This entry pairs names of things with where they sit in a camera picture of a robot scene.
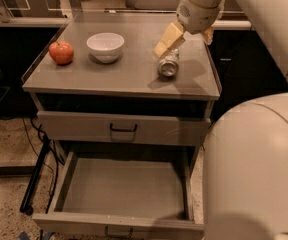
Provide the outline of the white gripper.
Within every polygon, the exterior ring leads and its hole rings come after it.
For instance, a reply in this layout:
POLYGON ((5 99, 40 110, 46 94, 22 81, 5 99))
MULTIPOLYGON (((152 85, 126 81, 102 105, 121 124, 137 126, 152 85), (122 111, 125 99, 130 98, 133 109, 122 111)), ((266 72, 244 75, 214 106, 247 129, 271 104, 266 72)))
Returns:
POLYGON ((185 41, 185 30, 190 34, 202 32, 203 41, 211 45, 214 28, 225 0, 213 0, 211 5, 203 5, 193 0, 180 0, 177 7, 177 21, 168 25, 154 48, 157 58, 162 58, 177 49, 185 41))

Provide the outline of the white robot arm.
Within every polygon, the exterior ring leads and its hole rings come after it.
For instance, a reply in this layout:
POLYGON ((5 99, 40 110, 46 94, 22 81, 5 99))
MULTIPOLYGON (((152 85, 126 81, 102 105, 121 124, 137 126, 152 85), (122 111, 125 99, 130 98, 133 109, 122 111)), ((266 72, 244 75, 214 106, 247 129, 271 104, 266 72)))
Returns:
MULTIPOLYGON (((154 52, 202 33, 223 0, 180 0, 154 52)), ((236 0, 288 83, 288 0, 236 0)), ((211 128, 203 161, 203 240, 288 240, 288 93, 235 106, 211 128)))

